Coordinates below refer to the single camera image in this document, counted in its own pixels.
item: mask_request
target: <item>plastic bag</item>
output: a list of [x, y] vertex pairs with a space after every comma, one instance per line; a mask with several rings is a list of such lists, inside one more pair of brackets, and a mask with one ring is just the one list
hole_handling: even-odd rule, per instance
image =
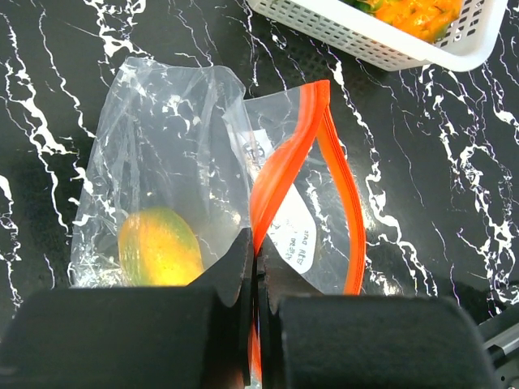
[[[329, 110], [329, 82], [247, 100], [245, 106], [252, 135], [242, 131], [236, 137], [236, 130], [229, 135], [238, 139], [233, 149], [245, 153], [240, 159], [255, 181], [256, 251], [268, 233], [281, 257], [318, 290], [358, 294], [366, 238]], [[351, 247], [348, 225], [354, 232]]]
[[250, 190], [223, 116], [248, 128], [244, 92], [222, 66], [126, 60], [101, 112], [74, 222], [76, 286], [130, 284], [118, 258], [118, 235], [129, 215], [154, 207], [174, 210], [186, 221], [204, 268], [229, 249], [250, 224]]
[[[353, 178], [344, 181], [342, 170], [349, 170], [337, 146], [328, 82], [254, 100], [244, 100], [244, 90], [221, 66], [127, 59], [101, 112], [81, 194], [71, 256], [76, 285], [131, 284], [118, 257], [122, 227], [136, 212], [162, 207], [196, 235], [204, 269], [241, 228], [252, 227], [256, 249], [268, 233], [318, 290], [358, 293], [362, 213]], [[327, 148], [343, 165], [330, 161]], [[354, 226], [351, 247], [345, 209]]]

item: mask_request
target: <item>orange zip strip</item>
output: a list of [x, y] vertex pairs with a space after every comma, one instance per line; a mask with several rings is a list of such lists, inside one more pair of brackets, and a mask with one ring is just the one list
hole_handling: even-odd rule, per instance
[[[354, 177], [342, 153], [329, 103], [329, 81], [317, 81], [301, 87], [299, 118], [294, 134], [267, 159], [252, 187], [254, 253], [257, 255], [260, 252], [268, 227], [317, 138], [320, 151], [341, 196], [350, 227], [350, 264], [345, 278], [344, 294], [359, 294], [364, 276], [366, 233]], [[257, 329], [252, 328], [252, 331], [252, 365], [261, 378], [260, 343]]]

